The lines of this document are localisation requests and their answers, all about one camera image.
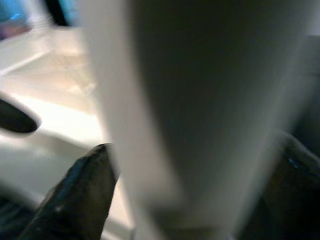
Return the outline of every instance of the black object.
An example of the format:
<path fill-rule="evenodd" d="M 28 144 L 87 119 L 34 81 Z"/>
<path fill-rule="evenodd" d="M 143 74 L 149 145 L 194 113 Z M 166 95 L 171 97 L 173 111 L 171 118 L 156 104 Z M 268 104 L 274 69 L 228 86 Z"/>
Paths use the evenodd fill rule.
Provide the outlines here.
<path fill-rule="evenodd" d="M 69 26 L 59 0 L 44 0 L 47 10 L 52 15 L 53 21 L 58 26 Z"/>
<path fill-rule="evenodd" d="M 0 196 L 0 239 L 15 240 L 26 228 L 34 212 Z"/>
<path fill-rule="evenodd" d="M 4 99 L 0 99 L 0 128 L 15 133 L 28 134 L 36 131 L 38 125 L 31 116 Z"/>
<path fill-rule="evenodd" d="M 110 150 L 101 144 L 78 159 L 18 239 L 99 240 L 117 181 Z"/>
<path fill-rule="evenodd" d="M 285 136 L 280 159 L 240 240 L 320 239 L 320 159 Z"/>

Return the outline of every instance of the white surface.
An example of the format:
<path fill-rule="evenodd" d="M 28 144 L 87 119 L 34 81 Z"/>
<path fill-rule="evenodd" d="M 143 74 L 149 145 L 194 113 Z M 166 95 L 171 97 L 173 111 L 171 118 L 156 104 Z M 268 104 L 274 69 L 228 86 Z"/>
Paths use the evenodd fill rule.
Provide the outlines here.
<path fill-rule="evenodd" d="M 57 31 L 54 46 L 59 50 L 36 57 L 30 54 L 30 61 L 14 50 L 16 45 L 26 47 L 29 35 L 22 42 L 6 41 L 8 49 L 0 45 L 0 54 L 14 50 L 13 64 L 0 68 L 0 73 L 9 69 L 2 72 L 5 75 L 1 77 L 0 91 L 29 107 L 41 119 L 39 130 L 27 137 L 0 131 L 0 184 L 34 208 L 78 157 L 95 145 L 111 142 L 109 132 L 100 126 L 94 91 L 88 94 L 85 90 L 94 85 L 94 80 L 90 79 L 90 70 L 83 68 L 87 60 L 83 46 L 76 43 L 75 32 L 80 34 L 79 30 Z M 102 239 L 129 239 L 133 227 L 120 178 Z"/>

